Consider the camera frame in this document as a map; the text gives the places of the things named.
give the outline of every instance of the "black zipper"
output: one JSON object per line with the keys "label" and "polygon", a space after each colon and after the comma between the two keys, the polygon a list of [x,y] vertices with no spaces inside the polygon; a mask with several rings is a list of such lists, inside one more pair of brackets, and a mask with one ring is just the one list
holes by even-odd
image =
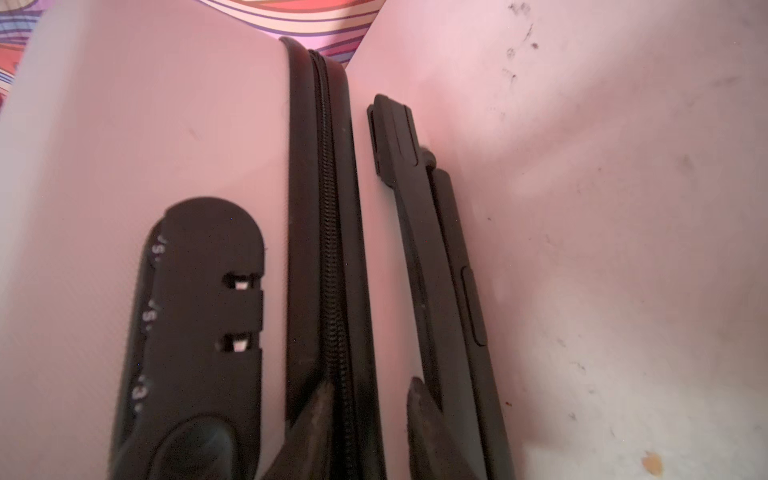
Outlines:
{"label": "black zipper", "polygon": [[349,357],[336,156],[326,63],[310,51],[315,73],[320,215],[320,320],[325,377],[336,387],[332,478],[357,479],[357,432]]}

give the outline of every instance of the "printed number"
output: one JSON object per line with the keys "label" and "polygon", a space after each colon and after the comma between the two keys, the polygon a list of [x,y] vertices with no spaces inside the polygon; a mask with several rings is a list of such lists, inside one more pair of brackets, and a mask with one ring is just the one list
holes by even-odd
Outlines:
{"label": "printed number", "polygon": [[141,319],[145,322],[153,322],[157,320],[157,312],[154,310],[147,310],[141,314]]}
{"label": "printed number", "polygon": [[141,400],[147,396],[149,389],[143,385],[136,385],[131,391],[131,398],[134,400]]}

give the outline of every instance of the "stain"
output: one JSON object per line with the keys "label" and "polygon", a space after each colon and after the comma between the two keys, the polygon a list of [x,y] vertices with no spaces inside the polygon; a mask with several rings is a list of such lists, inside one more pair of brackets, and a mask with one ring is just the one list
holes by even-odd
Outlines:
{"label": "stain", "polygon": [[645,456],[641,459],[643,462],[643,468],[654,477],[661,477],[664,473],[664,464],[661,462],[661,456],[656,452],[645,452]]}
{"label": "stain", "polygon": [[741,81],[740,75],[731,75],[730,77],[718,78],[710,83],[712,88],[733,87],[735,84]]}
{"label": "stain", "polygon": [[581,370],[581,373],[587,372],[586,367],[584,367],[581,362],[571,362],[571,365],[575,365],[577,369]]}
{"label": "stain", "polygon": [[518,76],[506,68],[502,68],[502,73],[509,76],[509,84],[515,84],[515,82],[518,80]]}
{"label": "stain", "polygon": [[677,171],[686,177],[691,177],[696,173],[696,165],[694,165],[694,161],[690,159],[688,154],[677,158],[675,164],[677,166]]}
{"label": "stain", "polygon": [[520,15],[522,13],[527,17],[531,14],[531,6],[527,3],[521,3],[521,4],[511,3],[507,8],[512,10],[512,13],[514,13],[515,15]]}
{"label": "stain", "polygon": [[531,27],[528,29],[528,33],[525,34],[525,38],[523,38],[523,43],[525,43],[526,40],[528,40],[531,35],[533,35],[533,24],[531,23]]}
{"label": "stain", "polygon": [[702,94],[686,95],[684,98],[686,110],[693,109],[694,105],[696,104],[696,102],[698,102],[701,99],[701,97],[702,97]]}

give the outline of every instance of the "black trim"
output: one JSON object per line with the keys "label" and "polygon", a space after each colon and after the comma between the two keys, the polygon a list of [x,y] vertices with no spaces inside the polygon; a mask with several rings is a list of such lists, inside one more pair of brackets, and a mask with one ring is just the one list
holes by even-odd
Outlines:
{"label": "black trim", "polygon": [[262,480],[331,478],[333,400],[333,384],[321,382]]}
{"label": "black trim", "polygon": [[378,480],[386,472],[346,74],[282,41],[290,66],[286,420],[296,422],[325,367],[336,387],[334,478]]}
{"label": "black trim", "polygon": [[314,67],[309,52],[281,38],[290,69],[286,421],[290,428],[323,377],[320,213]]}
{"label": "black trim", "polygon": [[[410,108],[376,95],[368,114],[376,172],[395,194],[425,385],[475,475],[509,478],[508,475],[495,477],[495,470],[486,469],[485,454],[489,450],[481,439],[500,442],[499,430],[494,428],[500,429],[503,435],[503,443],[492,445],[492,458],[488,460],[492,467],[501,461],[500,455],[508,456],[508,446],[503,419],[495,414],[498,397],[487,350],[482,347],[485,357],[478,354],[470,319],[459,309],[460,304],[466,308],[466,298],[461,295],[463,303],[458,301],[454,280],[461,276],[462,268],[468,267],[468,260],[465,249],[462,250],[464,244],[455,204],[445,199],[445,188],[450,189],[450,183],[446,184],[443,174],[437,173],[441,202],[436,205],[431,185],[436,162],[433,155],[422,152],[419,146]],[[445,232],[439,220],[439,207],[445,211],[444,224],[449,220],[456,222]],[[458,267],[458,276],[452,274],[449,255]],[[470,290],[468,295],[476,297],[474,289]],[[479,315],[477,321],[478,325],[482,324]],[[479,327],[476,330],[482,343],[481,330]],[[481,362],[470,366],[470,362],[477,359]],[[487,363],[482,363],[483,359],[487,359]],[[490,426],[488,420],[496,421],[497,425]]]}
{"label": "black trim", "polygon": [[421,379],[408,389],[408,450],[415,480],[479,480],[448,428],[445,417]]}
{"label": "black trim", "polygon": [[349,111],[349,87],[341,65],[326,59],[333,110],[336,182],[339,194],[344,277],[346,279],[349,357],[357,423],[358,455],[362,478],[384,479],[384,450],[379,417],[376,358],[368,297],[366,251],[357,184],[357,165]]}
{"label": "black trim", "polygon": [[469,255],[464,243],[462,222],[458,217],[451,177],[444,170],[435,169],[430,173],[429,179],[451,267],[458,311],[462,318],[488,480],[514,478],[515,471],[509,455],[502,406],[498,401],[491,356],[488,353],[485,322],[480,309],[475,275],[469,266]]}

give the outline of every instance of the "scuff mark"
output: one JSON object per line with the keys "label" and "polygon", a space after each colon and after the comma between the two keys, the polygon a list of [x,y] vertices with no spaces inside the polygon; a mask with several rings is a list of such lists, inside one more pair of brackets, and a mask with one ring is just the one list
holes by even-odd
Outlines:
{"label": "scuff mark", "polygon": [[740,75],[731,75],[729,77],[718,78],[710,83],[712,88],[733,87],[741,81]]}
{"label": "scuff mark", "polygon": [[587,372],[586,367],[584,367],[581,362],[571,362],[571,365],[575,365],[577,369],[581,370],[581,373]]}
{"label": "scuff mark", "polygon": [[690,159],[690,155],[685,154],[677,158],[677,170],[685,177],[691,177],[696,173],[696,166]]}
{"label": "scuff mark", "polygon": [[531,6],[527,3],[521,3],[520,5],[516,3],[511,3],[507,8],[512,10],[512,13],[514,13],[515,15],[519,15],[522,13],[527,17],[528,15],[531,14]]}
{"label": "scuff mark", "polygon": [[531,35],[533,35],[533,24],[531,23],[531,27],[528,29],[528,33],[525,34],[525,38],[523,38],[523,43],[525,43],[526,40],[528,40]]}
{"label": "scuff mark", "polygon": [[507,68],[502,68],[502,73],[506,74],[506,75],[509,75],[509,84],[510,85],[513,85],[518,80],[518,76],[516,74],[513,74]]}

